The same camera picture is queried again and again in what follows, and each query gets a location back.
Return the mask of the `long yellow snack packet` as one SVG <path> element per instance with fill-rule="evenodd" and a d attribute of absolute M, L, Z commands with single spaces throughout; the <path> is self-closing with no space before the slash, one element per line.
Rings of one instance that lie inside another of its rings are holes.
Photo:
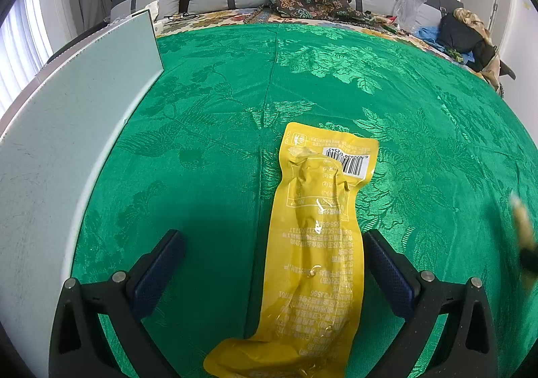
<path fill-rule="evenodd" d="M 356 197 L 378 142 L 296 122 L 279 150 L 260 320 L 205 358 L 215 377 L 342 377 L 361 315 L 365 257 Z"/>

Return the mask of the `white cardboard box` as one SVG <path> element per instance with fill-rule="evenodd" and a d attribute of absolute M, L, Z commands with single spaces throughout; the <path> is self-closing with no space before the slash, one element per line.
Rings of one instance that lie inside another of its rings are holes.
<path fill-rule="evenodd" d="M 72 45 L 1 121 L 1 323 L 24 365 L 48 374 L 55 308 L 100 171 L 163 71 L 146 11 Z"/>

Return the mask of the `black clothes pile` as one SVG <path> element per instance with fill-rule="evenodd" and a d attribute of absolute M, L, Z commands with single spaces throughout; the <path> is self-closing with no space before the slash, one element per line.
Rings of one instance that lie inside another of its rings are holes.
<path fill-rule="evenodd" d="M 468 9 L 459 7 L 442 17 L 437 43 L 460 55 L 471 55 L 464 65 L 481 74 L 499 96 L 503 95 L 500 77 L 516 79 L 515 73 L 502 61 L 498 47 L 493 45 L 485 23 Z"/>

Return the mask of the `green floral tablecloth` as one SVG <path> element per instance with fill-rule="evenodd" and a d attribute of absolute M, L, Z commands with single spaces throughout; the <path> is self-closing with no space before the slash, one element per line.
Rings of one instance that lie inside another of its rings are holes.
<path fill-rule="evenodd" d="M 499 374 L 515 371 L 537 337 L 537 295 L 521 284 L 509 198 L 537 210 L 537 148 L 488 84 L 412 45 L 332 27 L 214 27 L 158 48 L 163 73 L 101 170 L 72 272 L 102 281 L 181 231 L 186 258 L 145 322 L 180 375 L 204 376 L 215 345 L 255 331 L 291 122 L 378 141 L 360 228 L 440 279 L 479 277 Z"/>

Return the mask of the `grey cushion far right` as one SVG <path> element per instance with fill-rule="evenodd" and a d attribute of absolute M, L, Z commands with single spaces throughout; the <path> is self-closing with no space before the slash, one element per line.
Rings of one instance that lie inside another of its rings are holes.
<path fill-rule="evenodd" d="M 463 3 L 458 0 L 426 0 L 418 10 L 415 29 L 420 27 L 438 27 L 445 14 L 463 7 Z"/>

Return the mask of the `clear plastic bag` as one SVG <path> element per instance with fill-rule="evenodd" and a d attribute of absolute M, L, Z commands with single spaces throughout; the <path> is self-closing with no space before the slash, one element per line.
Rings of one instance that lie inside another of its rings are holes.
<path fill-rule="evenodd" d="M 416 29 L 419 8 L 427 0 L 396 0 L 394 6 L 395 22 L 400 29 L 411 33 Z"/>

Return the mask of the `dark patterned cloth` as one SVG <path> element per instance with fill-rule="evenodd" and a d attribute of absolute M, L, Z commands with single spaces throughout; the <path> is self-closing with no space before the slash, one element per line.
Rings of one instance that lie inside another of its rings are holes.
<path fill-rule="evenodd" d="M 285 18 L 341 21 L 357 25 L 375 25 L 371 14 L 363 14 L 351 0 L 267 0 L 270 8 Z"/>

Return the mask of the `floral sofa cover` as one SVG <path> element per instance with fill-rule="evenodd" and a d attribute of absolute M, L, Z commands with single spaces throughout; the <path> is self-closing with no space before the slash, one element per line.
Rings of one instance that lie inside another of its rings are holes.
<path fill-rule="evenodd" d="M 474 45 L 470 51 L 460 51 L 453 46 L 440 42 L 438 27 L 420 27 L 410 35 L 397 30 L 387 19 L 376 17 L 371 23 L 355 24 L 347 21 L 329 21 L 316 19 L 287 18 L 270 12 L 267 8 L 236 9 L 206 14 L 175 14 L 162 21 L 158 36 L 170 36 L 181 32 L 211 27 L 251 25 L 251 24 L 296 24 L 314 27 L 332 27 L 347 31 L 355 31 L 370 36 L 378 36 L 390 41 L 401 42 L 430 52 L 439 58 L 452 60 L 470 72 L 483 78 L 494 89 L 501 87 L 500 76 L 507 72 L 499 55 L 485 41 Z"/>

